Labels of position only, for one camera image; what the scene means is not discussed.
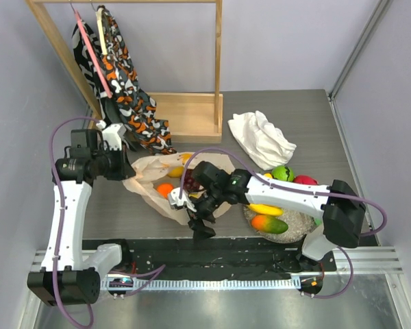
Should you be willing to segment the dark red fake grapes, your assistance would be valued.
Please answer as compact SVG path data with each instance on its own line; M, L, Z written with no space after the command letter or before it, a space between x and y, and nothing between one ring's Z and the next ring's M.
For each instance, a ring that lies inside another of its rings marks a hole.
M188 193L196 193L203 190L201 184L193 178L192 169L186 170L186 174L182 176L180 182L183 184L183 189Z

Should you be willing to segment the orange fake tangerine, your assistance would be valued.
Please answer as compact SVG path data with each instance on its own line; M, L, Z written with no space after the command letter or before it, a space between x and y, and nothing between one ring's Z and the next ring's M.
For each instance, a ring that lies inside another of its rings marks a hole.
M161 183L155 189L165 199L168 199L169 194L175 187L171 183Z

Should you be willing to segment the yellow fake banana bunch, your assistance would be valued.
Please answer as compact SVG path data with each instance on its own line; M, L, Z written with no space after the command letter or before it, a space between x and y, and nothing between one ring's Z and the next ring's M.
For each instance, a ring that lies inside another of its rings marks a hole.
M260 215L279 217L284 214L284 211L281 208L265 204L249 204L248 208Z

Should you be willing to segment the green fake mango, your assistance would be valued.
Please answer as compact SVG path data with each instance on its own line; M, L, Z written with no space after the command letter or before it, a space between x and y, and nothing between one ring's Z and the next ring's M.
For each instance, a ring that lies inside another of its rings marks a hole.
M282 234L288 230L286 222L268 215L256 215L251 220L251 226L258 231L269 234Z

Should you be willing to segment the green fake watermelon ball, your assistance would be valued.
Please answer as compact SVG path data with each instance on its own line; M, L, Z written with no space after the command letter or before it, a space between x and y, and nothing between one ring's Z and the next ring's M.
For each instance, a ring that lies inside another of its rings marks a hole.
M285 182L292 182L295 178L294 171L286 165L280 165L275 167L271 171L271 175L274 179Z

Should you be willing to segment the yellow fake lemon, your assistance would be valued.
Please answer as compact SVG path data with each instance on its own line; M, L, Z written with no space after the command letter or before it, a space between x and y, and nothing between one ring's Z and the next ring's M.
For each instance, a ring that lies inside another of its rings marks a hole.
M170 178L180 178L182 176L183 171L183 167L174 167L167 173L167 176Z

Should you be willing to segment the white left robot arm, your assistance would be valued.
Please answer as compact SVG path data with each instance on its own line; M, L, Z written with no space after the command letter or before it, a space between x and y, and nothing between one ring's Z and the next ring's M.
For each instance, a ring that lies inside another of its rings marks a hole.
M101 280L113 269L125 273L133 257L125 239L108 239L84 258L85 213L94 181L103 177L123 181L134 176L120 123L105 129L71 131L71 145L57 159L53 179L55 208L51 234L40 270L29 273L28 288L47 306L56 306L54 286L65 305L94 304Z

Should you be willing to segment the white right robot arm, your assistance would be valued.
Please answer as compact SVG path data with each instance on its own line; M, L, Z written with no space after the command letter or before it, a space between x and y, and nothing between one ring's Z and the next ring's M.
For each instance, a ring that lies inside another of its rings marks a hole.
M268 179L245 169L227 173L206 161L193 169L192 176L205 189L199 198L187 201L188 225L196 240L215 236L215 231L205 223L215 221L213 213L221 204L264 204L321 220L317 228L304 236L295 254L302 270L314 269L336 247L359 245L366 207L346 182L296 184Z

